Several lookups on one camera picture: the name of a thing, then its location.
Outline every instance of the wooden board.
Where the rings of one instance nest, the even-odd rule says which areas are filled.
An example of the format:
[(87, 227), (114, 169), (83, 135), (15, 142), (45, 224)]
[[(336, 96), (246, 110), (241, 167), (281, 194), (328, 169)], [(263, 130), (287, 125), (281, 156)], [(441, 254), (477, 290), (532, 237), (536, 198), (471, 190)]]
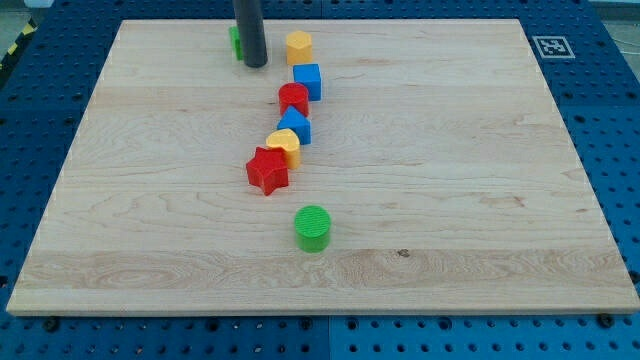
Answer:
[[(515, 20), (125, 21), (12, 294), (15, 315), (560, 314), (639, 303)], [(279, 119), (284, 38), (324, 99), (291, 185), (245, 163)], [(293, 218), (319, 204), (332, 243)]]

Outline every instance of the black pole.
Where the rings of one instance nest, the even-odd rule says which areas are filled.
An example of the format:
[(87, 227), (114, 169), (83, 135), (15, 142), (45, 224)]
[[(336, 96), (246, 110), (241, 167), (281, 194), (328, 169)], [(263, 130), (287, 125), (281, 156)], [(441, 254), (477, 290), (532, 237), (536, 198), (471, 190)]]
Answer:
[(244, 63), (262, 67), (267, 63), (267, 44), (264, 39), (260, 0), (233, 0)]

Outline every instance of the toy block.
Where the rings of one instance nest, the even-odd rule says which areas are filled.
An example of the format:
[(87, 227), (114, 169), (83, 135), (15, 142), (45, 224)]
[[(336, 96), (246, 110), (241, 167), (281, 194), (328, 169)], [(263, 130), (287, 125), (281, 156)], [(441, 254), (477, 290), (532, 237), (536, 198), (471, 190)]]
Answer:
[(304, 115), (309, 116), (309, 90), (298, 83), (288, 83), (282, 85), (278, 90), (280, 100), (280, 115), (284, 115), (289, 106), (293, 106)]
[(256, 148), (253, 159), (247, 163), (249, 184), (258, 186), (269, 196), (275, 189), (289, 185), (289, 171), (284, 149)]
[(298, 210), (294, 219), (296, 244), (302, 251), (317, 253), (331, 241), (331, 217), (320, 206), (310, 205)]
[(229, 39), (231, 40), (231, 49), (233, 49), (236, 60), (242, 60), (242, 45), (240, 44), (240, 33), (237, 26), (229, 28)]
[(322, 99), (322, 79), (318, 64), (294, 65), (293, 81), (304, 85), (309, 90), (310, 101)]
[(311, 122), (293, 106), (284, 112), (277, 129), (291, 129), (298, 135), (300, 145), (311, 144)]
[(289, 169), (297, 169), (300, 166), (300, 139), (291, 129), (277, 130), (267, 137), (269, 149), (284, 149), (284, 158)]
[(311, 35), (294, 31), (287, 35), (287, 64), (307, 64), (313, 61)]

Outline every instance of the blue block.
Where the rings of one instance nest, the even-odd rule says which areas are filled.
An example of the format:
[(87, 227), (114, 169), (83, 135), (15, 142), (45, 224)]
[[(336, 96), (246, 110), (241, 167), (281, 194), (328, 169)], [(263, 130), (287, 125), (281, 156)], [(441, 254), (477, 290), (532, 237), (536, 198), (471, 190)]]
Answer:
[(300, 139), (300, 145), (311, 144), (311, 122), (293, 106), (289, 106), (284, 112), (277, 128), (293, 130)]
[(307, 87), (310, 101), (322, 99), (322, 79), (318, 64), (293, 65), (293, 81)]

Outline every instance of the red star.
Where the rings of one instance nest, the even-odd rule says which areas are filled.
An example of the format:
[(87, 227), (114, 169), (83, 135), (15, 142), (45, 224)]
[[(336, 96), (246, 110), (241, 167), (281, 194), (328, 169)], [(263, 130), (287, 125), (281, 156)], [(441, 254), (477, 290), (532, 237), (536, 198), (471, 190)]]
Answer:
[(247, 163), (249, 184), (258, 186), (265, 195), (273, 190), (289, 185), (287, 163), (284, 161), (284, 149), (256, 148), (256, 154)]

